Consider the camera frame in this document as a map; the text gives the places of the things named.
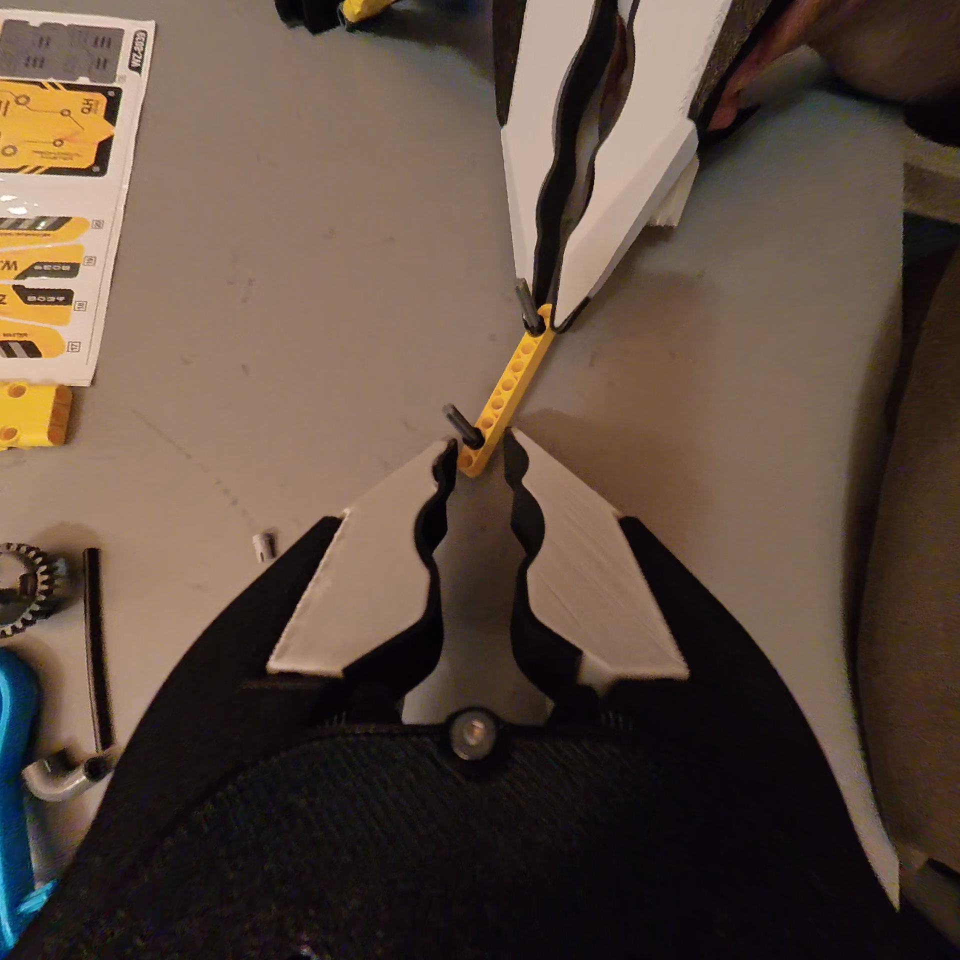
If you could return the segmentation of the blue plastic separator tool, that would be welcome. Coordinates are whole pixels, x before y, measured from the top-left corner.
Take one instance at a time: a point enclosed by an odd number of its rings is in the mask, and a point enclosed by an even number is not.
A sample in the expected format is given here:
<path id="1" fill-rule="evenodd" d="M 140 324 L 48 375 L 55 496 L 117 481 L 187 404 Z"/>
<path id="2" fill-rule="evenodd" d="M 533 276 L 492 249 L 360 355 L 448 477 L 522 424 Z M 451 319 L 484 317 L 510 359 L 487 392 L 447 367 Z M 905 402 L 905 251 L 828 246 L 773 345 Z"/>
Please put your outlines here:
<path id="1" fill-rule="evenodd" d="M 1 650 L 1 955 L 16 945 L 38 906 L 27 826 L 26 787 L 21 771 L 29 761 L 40 687 L 30 667 L 13 651 Z"/>

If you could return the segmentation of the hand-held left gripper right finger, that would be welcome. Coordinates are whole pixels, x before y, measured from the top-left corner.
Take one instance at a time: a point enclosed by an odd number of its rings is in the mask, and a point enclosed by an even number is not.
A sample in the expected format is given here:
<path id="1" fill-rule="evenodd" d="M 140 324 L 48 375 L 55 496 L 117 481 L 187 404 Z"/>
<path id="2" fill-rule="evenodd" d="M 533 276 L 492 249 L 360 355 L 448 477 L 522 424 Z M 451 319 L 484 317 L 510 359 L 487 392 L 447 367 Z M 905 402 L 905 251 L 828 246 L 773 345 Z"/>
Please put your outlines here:
<path id="1" fill-rule="evenodd" d="M 524 551 L 510 626 L 523 673 L 553 700 L 689 678 L 622 513 L 519 430 L 504 455 L 510 527 Z"/>

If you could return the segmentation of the yellow sticker sheet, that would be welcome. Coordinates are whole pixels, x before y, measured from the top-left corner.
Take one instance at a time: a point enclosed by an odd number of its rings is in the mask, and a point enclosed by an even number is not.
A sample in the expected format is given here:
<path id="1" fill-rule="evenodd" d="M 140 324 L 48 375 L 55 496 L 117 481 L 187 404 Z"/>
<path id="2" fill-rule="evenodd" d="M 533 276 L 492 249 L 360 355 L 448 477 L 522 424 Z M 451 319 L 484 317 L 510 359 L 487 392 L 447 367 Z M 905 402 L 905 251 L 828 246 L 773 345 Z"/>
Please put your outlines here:
<path id="1" fill-rule="evenodd" d="M 87 387 L 156 24 L 1 11 L 1 378 Z"/>

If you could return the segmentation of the person's right hand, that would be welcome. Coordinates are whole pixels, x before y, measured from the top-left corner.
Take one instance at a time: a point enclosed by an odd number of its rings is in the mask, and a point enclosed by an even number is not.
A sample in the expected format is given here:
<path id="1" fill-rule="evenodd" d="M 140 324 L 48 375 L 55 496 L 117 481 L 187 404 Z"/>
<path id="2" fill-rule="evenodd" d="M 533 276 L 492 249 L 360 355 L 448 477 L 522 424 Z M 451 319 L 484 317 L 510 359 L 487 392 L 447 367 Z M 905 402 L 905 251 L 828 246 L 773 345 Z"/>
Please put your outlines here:
<path id="1" fill-rule="evenodd" d="M 850 88 L 917 111 L 921 130 L 958 122 L 957 1 L 795 1 L 735 70 L 707 129 L 729 126 L 754 78 L 803 46 Z"/>

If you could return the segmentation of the grey elbow piece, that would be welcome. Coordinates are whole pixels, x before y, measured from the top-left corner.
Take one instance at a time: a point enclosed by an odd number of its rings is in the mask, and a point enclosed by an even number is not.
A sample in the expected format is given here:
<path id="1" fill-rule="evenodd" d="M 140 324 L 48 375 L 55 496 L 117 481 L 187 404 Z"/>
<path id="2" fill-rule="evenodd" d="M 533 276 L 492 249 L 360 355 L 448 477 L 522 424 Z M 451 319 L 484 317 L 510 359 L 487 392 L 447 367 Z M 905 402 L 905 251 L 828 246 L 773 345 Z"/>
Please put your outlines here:
<path id="1" fill-rule="evenodd" d="M 87 793 L 113 771 L 114 757 L 109 752 L 78 759 L 69 750 L 60 749 L 24 767 L 21 779 L 33 797 L 61 803 Z"/>

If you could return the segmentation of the black bevel gear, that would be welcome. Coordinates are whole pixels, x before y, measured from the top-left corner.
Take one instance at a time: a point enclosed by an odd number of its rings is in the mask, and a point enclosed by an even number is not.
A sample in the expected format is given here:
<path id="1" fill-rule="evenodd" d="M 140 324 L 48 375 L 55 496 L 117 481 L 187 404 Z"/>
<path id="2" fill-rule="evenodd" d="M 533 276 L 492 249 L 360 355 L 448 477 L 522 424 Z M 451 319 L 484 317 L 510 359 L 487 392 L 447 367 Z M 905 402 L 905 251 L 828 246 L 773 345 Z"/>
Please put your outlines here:
<path id="1" fill-rule="evenodd" d="M 73 592 L 68 559 L 26 543 L 1 544 L 1 639 L 7 642 L 66 605 Z"/>

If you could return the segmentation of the yellow rectangular panel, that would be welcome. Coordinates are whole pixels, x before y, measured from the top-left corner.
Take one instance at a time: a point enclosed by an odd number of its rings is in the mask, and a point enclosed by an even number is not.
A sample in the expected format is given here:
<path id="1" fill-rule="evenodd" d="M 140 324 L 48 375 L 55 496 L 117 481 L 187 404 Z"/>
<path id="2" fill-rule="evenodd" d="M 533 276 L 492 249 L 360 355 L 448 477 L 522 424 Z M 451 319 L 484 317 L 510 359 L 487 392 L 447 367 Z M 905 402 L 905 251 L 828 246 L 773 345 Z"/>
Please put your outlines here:
<path id="1" fill-rule="evenodd" d="M 1 450 L 61 447 L 73 402 L 63 385 L 1 382 Z"/>

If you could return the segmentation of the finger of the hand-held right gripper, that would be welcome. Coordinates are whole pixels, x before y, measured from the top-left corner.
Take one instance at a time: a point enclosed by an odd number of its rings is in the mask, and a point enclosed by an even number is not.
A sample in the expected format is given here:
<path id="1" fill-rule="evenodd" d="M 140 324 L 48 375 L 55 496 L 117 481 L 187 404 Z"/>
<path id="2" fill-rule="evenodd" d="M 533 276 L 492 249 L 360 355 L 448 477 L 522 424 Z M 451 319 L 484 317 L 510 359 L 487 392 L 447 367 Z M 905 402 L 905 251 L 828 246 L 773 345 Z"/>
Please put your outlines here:
<path id="1" fill-rule="evenodd" d="M 629 21 L 626 99 L 593 162 L 593 187 L 561 259 L 558 332 L 593 298 L 695 155 L 689 112 L 730 1 L 641 1 Z"/>
<path id="2" fill-rule="evenodd" d="M 565 210 L 577 184 L 578 138 L 618 40 L 617 2 L 525 2 L 501 126 L 513 266 L 534 306 L 565 325 L 560 279 Z"/>

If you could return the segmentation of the thick black rod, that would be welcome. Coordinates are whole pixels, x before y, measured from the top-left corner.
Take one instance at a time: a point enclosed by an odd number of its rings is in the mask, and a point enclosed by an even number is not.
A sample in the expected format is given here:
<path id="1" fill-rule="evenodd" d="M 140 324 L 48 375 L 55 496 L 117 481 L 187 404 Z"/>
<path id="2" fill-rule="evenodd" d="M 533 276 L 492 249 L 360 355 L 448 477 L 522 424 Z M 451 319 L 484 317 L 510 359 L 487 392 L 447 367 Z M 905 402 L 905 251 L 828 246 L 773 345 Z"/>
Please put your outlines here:
<path id="1" fill-rule="evenodd" d="M 114 748 L 114 714 L 104 636 L 102 557 L 96 547 L 82 551 L 83 621 L 94 749 Z"/>

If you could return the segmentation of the yellow toy vehicle model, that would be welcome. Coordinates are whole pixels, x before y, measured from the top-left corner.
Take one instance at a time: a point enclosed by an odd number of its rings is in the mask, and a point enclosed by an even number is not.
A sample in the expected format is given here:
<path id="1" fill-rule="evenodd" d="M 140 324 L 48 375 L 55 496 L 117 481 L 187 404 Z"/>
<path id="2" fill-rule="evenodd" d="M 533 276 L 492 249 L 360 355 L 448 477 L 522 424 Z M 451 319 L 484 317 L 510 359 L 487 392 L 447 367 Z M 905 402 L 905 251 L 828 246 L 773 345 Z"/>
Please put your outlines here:
<path id="1" fill-rule="evenodd" d="M 378 17 L 396 1 L 274 1 L 276 13 L 289 28 L 317 36 L 337 27 L 354 29 Z"/>

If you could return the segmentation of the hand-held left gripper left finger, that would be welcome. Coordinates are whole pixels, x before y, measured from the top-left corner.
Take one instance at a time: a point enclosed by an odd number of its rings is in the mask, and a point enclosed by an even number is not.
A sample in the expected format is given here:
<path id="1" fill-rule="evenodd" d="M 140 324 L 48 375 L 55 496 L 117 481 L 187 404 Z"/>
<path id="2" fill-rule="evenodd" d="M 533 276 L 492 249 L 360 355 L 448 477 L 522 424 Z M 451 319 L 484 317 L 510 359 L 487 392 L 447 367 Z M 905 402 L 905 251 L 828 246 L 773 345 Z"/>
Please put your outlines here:
<path id="1" fill-rule="evenodd" d="M 439 599 L 434 553 L 448 530 L 458 455 L 454 439 L 437 440 L 345 509 L 268 673 L 346 677 L 426 626 Z"/>

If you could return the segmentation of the yellow thin beam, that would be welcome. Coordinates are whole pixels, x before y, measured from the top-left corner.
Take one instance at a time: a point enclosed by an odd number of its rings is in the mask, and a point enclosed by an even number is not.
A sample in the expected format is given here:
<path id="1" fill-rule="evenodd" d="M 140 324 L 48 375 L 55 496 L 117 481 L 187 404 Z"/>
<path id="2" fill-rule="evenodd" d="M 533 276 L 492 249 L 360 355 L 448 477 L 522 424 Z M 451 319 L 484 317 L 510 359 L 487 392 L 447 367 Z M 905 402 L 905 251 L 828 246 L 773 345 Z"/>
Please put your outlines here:
<path id="1" fill-rule="evenodd" d="M 458 467 L 467 477 L 478 477 L 486 469 L 556 336 L 552 326 L 555 307 L 552 304 L 548 306 L 550 306 L 549 325 L 546 331 L 538 338 L 531 337 L 527 332 L 524 333 L 509 364 L 505 367 L 484 409 L 474 423 L 485 435 L 484 446 L 478 450 L 472 450 L 462 443 Z M 538 310 L 544 318 L 547 317 L 546 305 L 539 307 Z"/>

